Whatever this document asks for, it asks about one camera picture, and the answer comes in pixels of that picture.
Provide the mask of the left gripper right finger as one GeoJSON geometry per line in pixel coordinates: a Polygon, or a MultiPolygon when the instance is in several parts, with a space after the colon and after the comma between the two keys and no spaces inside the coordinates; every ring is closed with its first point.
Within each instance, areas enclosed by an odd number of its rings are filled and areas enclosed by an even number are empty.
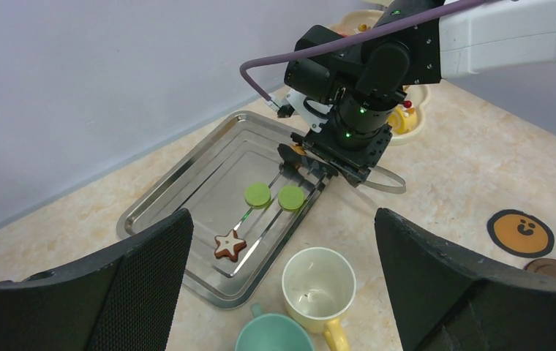
{"type": "Polygon", "coordinates": [[[556,278],[506,265],[387,209],[375,235],[404,350],[556,350],[556,278]]]}

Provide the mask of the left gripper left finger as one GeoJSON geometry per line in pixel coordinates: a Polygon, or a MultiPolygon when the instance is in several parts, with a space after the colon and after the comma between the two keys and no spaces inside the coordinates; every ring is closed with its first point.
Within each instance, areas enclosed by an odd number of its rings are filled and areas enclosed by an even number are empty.
{"type": "Polygon", "coordinates": [[[0,350],[164,350],[194,224],[179,209],[78,260],[0,282],[0,350]]]}

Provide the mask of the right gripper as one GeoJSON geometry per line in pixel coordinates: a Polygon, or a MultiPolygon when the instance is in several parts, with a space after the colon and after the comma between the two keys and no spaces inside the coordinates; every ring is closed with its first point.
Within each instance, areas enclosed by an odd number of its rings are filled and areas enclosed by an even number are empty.
{"type": "Polygon", "coordinates": [[[401,176],[378,165],[392,139],[388,118],[405,97],[402,91],[388,99],[346,91],[335,100],[322,129],[307,133],[303,147],[336,169],[353,187],[387,188],[387,184],[368,179],[375,172],[394,181],[394,188],[405,188],[401,176]]]}

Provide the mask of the yellow cake slice toy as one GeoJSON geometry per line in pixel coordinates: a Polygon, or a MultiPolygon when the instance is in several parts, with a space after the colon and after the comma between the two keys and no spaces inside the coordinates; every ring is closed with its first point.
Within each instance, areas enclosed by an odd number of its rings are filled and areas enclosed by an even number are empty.
{"type": "Polygon", "coordinates": [[[401,105],[397,105],[388,116],[387,123],[391,126],[395,135],[412,132],[418,123],[418,115],[413,103],[410,100],[405,100],[401,105]]]}

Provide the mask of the orange flower cookie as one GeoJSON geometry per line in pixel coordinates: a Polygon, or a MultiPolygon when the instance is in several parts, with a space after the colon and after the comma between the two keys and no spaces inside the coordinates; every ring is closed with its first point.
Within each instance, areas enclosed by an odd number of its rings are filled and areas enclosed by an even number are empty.
{"type": "Polygon", "coordinates": [[[291,156],[292,160],[290,161],[290,163],[294,166],[294,168],[298,170],[300,167],[305,166],[305,164],[307,163],[307,154],[303,147],[297,144],[291,144],[290,150],[293,152],[291,156]]]}

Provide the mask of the stainless steel tray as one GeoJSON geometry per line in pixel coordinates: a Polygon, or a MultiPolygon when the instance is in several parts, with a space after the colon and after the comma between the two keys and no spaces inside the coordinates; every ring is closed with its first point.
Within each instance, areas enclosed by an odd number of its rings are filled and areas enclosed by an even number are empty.
{"type": "Polygon", "coordinates": [[[184,284],[217,308],[242,305],[330,181],[319,170],[285,165],[277,147],[288,144],[293,132],[250,111],[230,115],[121,215],[118,236],[128,238],[187,209],[194,233],[184,284]],[[245,189],[255,182],[271,190],[271,200],[259,208],[244,200],[245,189]],[[284,186],[303,190],[306,199],[297,211],[280,207],[284,186]],[[214,237],[231,230],[247,241],[236,263],[214,257],[214,237]]]}

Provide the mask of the black-tipped metal tongs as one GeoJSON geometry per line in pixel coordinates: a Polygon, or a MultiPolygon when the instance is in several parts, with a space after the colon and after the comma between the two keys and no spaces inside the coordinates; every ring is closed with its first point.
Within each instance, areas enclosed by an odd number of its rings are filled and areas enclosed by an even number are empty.
{"type": "Polygon", "coordinates": [[[393,181],[396,181],[399,185],[392,186],[387,184],[379,184],[369,180],[362,180],[357,175],[348,172],[345,168],[336,168],[333,165],[321,162],[318,159],[307,156],[305,153],[299,153],[296,151],[295,147],[287,144],[280,143],[277,147],[278,153],[281,158],[293,166],[303,166],[309,168],[310,170],[319,170],[322,173],[328,173],[330,176],[341,175],[343,178],[353,187],[365,186],[370,189],[377,190],[379,192],[386,192],[391,194],[404,194],[407,191],[406,181],[396,173],[391,172],[379,165],[375,165],[372,170],[376,173],[386,176],[393,181]]]}

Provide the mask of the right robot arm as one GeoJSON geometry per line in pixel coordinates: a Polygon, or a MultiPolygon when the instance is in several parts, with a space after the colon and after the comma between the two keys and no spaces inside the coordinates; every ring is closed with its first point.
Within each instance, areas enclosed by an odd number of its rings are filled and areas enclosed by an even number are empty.
{"type": "Polygon", "coordinates": [[[360,37],[314,26],[288,61],[278,110],[309,131],[277,150],[292,167],[402,194],[405,181],[378,162],[407,87],[552,62],[556,1],[394,1],[360,37]]]}

